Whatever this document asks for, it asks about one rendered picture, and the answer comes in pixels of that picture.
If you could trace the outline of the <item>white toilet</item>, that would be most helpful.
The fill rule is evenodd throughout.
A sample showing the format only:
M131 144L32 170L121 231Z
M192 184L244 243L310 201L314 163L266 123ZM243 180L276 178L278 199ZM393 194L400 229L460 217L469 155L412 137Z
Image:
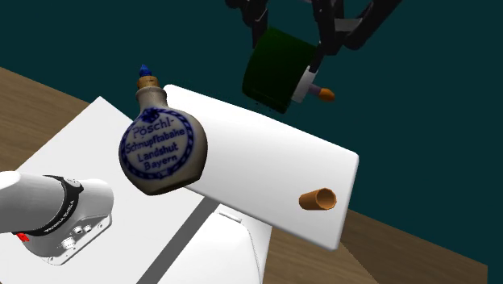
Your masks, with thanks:
M209 150L201 179L184 188L202 197L181 225L196 220L195 232L158 284L262 284L262 233L272 228L338 248L356 153L179 86L166 91L171 107L201 122ZM321 188L335 193L335 206L302 209L299 197Z

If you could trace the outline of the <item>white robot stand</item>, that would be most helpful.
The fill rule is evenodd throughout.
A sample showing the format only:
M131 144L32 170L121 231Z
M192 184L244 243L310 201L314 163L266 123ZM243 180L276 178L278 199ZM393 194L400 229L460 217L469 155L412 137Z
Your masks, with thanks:
M2 284L136 284L202 197L179 189L147 196L125 177L118 144L131 120L97 98L18 170L78 180L97 178L114 192L112 224L63 265L49 265L18 237L0 235Z

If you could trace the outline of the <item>dark green cylinder with handle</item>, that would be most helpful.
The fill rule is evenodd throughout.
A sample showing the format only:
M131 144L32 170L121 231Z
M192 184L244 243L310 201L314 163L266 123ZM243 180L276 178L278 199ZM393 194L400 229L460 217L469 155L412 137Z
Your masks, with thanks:
M301 103L308 94L332 102L334 92L314 84L323 57L321 44L312 45L268 27L251 54L242 91L281 114L291 102Z

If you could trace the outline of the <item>grey flask with blue print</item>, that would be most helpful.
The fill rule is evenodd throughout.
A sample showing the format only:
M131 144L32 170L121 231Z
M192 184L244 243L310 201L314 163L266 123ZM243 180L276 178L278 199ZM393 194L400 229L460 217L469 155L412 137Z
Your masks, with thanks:
M135 98L139 115L123 133L118 158L128 180L146 195L165 194L200 179L208 144L200 122L167 104L157 77L142 65Z

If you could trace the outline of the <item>orange tube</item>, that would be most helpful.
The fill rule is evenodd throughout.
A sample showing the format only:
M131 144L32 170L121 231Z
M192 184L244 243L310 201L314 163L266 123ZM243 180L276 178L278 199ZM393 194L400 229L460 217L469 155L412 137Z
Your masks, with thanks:
M298 199L302 209L307 211L327 211L337 203L335 193L328 188L321 188L302 194Z

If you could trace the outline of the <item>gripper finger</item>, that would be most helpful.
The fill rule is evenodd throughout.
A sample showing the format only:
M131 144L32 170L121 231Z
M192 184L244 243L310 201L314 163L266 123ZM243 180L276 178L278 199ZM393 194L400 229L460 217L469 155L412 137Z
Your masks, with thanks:
M319 42L309 71L316 73L324 56L337 55L342 46L358 50L394 12L402 0L370 0L353 19L344 17L344 0L310 0Z
M268 0L225 0L231 9L239 9L242 20L251 28L252 47L255 48L260 37L268 28Z

